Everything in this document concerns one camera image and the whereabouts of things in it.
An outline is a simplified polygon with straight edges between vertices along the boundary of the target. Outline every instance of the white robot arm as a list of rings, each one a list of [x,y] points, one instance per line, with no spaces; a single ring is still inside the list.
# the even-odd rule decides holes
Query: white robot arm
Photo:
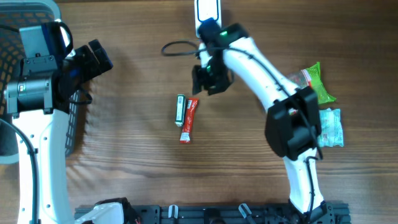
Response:
[[[18,131],[18,223],[74,223],[65,165],[67,132],[72,131],[68,129],[69,110],[92,99],[88,94],[88,101],[76,102],[70,97],[77,90],[83,91],[82,83],[113,65],[97,40],[89,43],[93,52],[86,45],[74,51],[72,34],[61,21],[21,28],[19,34],[26,58],[14,69],[15,78],[4,94],[7,113]],[[102,205],[103,212],[97,217],[106,220],[107,213],[121,209],[117,204],[109,209]]]
[[[220,7],[215,4],[220,3],[195,0],[195,5],[198,6],[198,9],[195,10],[196,15],[208,15],[208,20],[196,19],[197,35],[203,42],[198,49],[201,65],[193,69],[193,93],[196,94],[202,89],[208,90],[209,95],[225,91],[231,84],[231,80],[228,80],[226,76],[226,70],[231,70],[244,80],[260,99],[264,109],[269,112],[267,129],[272,130],[268,132],[266,129],[266,137],[271,148],[284,160],[290,182],[290,202],[303,216],[311,215],[312,210],[324,202],[319,190],[315,168],[316,137],[320,134],[317,99],[315,98],[315,104],[312,99],[312,102],[308,101],[301,108],[297,103],[300,101],[297,95],[302,96],[304,90],[299,90],[296,84],[286,79],[263,56],[254,40],[239,24],[221,29],[221,21],[215,19],[220,18],[221,20],[220,12],[217,16],[214,13],[216,11],[214,8],[219,9]],[[314,92],[305,91],[308,95],[304,98],[309,95],[314,97]],[[281,129],[284,127],[273,127],[278,122],[270,121],[275,121],[270,113],[274,113],[276,116],[291,116],[285,120],[290,121],[290,124],[282,122],[283,125],[287,125],[285,127],[288,127],[290,133],[283,133],[284,131]],[[293,119],[306,119],[303,121],[305,125],[294,127]],[[283,134],[269,134],[274,130],[279,130]]]
[[[264,70],[256,61],[250,59],[247,55],[244,55],[241,52],[233,50],[223,51],[224,64],[227,66],[227,68],[232,70],[244,80],[248,87],[260,99],[266,111],[274,105],[276,100],[283,101],[288,98],[288,96],[279,89],[278,85],[275,84],[275,81],[270,76],[269,72],[272,72],[273,75],[280,81],[280,83],[286,87],[290,95],[296,94],[296,89],[298,86],[286,79],[265,58],[265,56],[261,54],[251,37],[240,38],[239,40],[232,42],[229,46],[232,48],[245,50],[247,53],[258,58],[268,68],[268,71]],[[200,44],[199,49],[206,49],[206,45],[204,43]],[[200,58],[201,67],[205,69],[208,66],[208,61],[212,57],[209,56],[207,51],[203,51],[200,53]],[[287,175],[290,181],[290,201],[301,213],[306,213],[310,210],[312,196],[310,194],[311,186],[306,165],[306,158],[308,156],[315,157],[316,153],[316,150],[310,148],[299,155],[295,161],[289,159],[287,156],[283,157]],[[323,202],[323,197],[318,187],[315,161],[310,161],[310,165],[313,187],[315,190],[315,198],[313,203],[313,209],[315,209]]]

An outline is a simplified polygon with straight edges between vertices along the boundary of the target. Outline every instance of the wood grain surface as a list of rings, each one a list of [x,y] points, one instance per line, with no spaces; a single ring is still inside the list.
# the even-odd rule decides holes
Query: wood grain surface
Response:
[[[176,96],[191,95],[200,62],[162,57],[160,48],[195,38],[193,0],[74,1],[59,6],[75,46],[99,39],[114,68],[88,85],[94,101],[81,110],[67,159],[71,209],[114,197],[134,205],[287,202],[284,164],[240,78],[225,93],[198,95],[193,144],[178,141]],[[337,97],[324,108],[341,109],[345,146],[324,148],[318,179],[325,200],[349,203],[353,223],[398,223],[397,9],[397,1],[222,2],[223,24],[242,23],[282,73],[321,62]],[[18,175],[17,165],[0,166],[0,223],[17,220]]]

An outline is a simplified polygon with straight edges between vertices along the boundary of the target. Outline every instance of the basket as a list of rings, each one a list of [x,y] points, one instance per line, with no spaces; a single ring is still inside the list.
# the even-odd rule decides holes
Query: basket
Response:
[[[52,0],[2,0],[0,1],[0,24],[21,28],[37,26],[44,22],[61,19],[61,12]],[[10,79],[17,74],[14,70],[18,61],[25,57],[24,47],[19,34],[0,29],[0,118],[12,122],[7,114],[4,90]],[[71,100],[79,101],[80,94],[76,92]],[[73,152],[78,106],[70,105],[69,128],[65,143],[65,155]],[[0,124],[0,164],[12,164],[19,161],[16,134]]]

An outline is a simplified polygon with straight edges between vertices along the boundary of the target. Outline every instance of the black cable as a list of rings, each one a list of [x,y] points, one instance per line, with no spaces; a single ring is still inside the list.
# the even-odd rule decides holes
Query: black cable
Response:
[[[191,50],[191,51],[188,51],[188,52],[167,53],[165,51],[166,48],[171,46],[171,45],[173,45],[173,44],[188,44],[188,45],[194,46],[196,48],[196,50]],[[272,79],[275,81],[275,84],[278,85],[278,87],[285,93],[287,98],[290,98],[289,92],[285,89],[285,86],[283,86],[279,82],[279,80],[274,76],[274,74],[258,58],[256,58],[253,54],[250,54],[249,52],[247,52],[245,50],[237,49],[237,48],[234,48],[234,47],[208,47],[208,48],[199,50],[198,46],[195,43],[192,43],[192,42],[189,42],[189,41],[180,40],[180,41],[170,42],[170,43],[166,44],[165,46],[163,46],[162,50],[161,50],[161,53],[162,53],[163,56],[166,56],[166,57],[174,57],[174,56],[199,54],[200,52],[209,51],[209,50],[233,50],[233,51],[236,51],[236,52],[240,52],[240,53],[242,53],[244,55],[247,55],[250,59],[252,59],[255,62],[257,62],[272,77]],[[293,104],[293,107],[298,110],[298,113],[299,113],[300,117],[302,118],[304,124],[306,125],[306,127],[308,129],[308,132],[310,133],[313,141],[317,143],[318,142],[317,141],[317,137],[315,136],[315,133],[312,131],[310,123],[308,122],[308,119],[305,117],[303,111],[301,110],[300,105],[296,101],[294,101],[293,99],[290,99],[290,102]],[[313,204],[314,204],[314,200],[315,200],[315,193],[313,192],[314,191],[314,189],[313,189],[313,179],[312,179],[312,174],[311,174],[311,168],[310,168],[310,165],[309,165],[309,160],[310,159],[315,159],[317,161],[323,160],[323,153],[322,153],[322,150],[320,149],[318,143],[316,145],[316,149],[317,149],[317,152],[319,154],[319,158],[313,157],[313,156],[309,156],[309,157],[306,158],[306,161],[305,161],[305,163],[307,163],[308,175],[309,175],[310,185],[311,185],[311,195],[312,195],[311,202],[310,202],[310,211],[308,212],[308,217],[307,217],[307,222],[308,223],[310,222],[310,219],[311,219],[311,213],[312,213]]]
[[[85,101],[69,101],[69,103],[75,104],[75,105],[89,105],[93,102],[93,97],[88,93],[87,90],[83,89],[81,86],[79,87],[79,90],[86,96],[87,100]]]
[[[5,30],[19,33],[19,29],[13,28],[11,26],[2,25],[2,24],[0,24],[0,29],[5,29]]]
[[[37,215],[39,214],[39,210],[38,210],[38,206],[37,206],[37,164],[36,164],[34,148],[32,146],[32,143],[27,138],[27,136],[19,128],[15,127],[13,124],[8,123],[7,121],[5,121],[1,118],[0,118],[0,122],[2,122],[6,126],[13,129],[19,135],[19,137],[21,137],[23,142],[26,144],[27,152],[29,153],[29,156],[30,156],[30,163],[32,165],[32,185],[33,185],[32,223],[36,224],[37,223]]]
[[[308,211],[307,215],[307,220],[306,222],[309,224],[311,223],[311,214],[312,214],[312,209],[313,209],[313,203],[315,200],[315,189],[313,187],[313,180],[312,180],[312,174],[311,174],[311,167],[310,167],[310,159],[314,159],[316,161],[319,160],[319,158],[314,157],[314,156],[308,156],[305,160],[305,163],[307,165],[307,170],[308,170],[308,176],[310,177],[310,186],[311,186],[311,202],[310,202],[310,210]]]

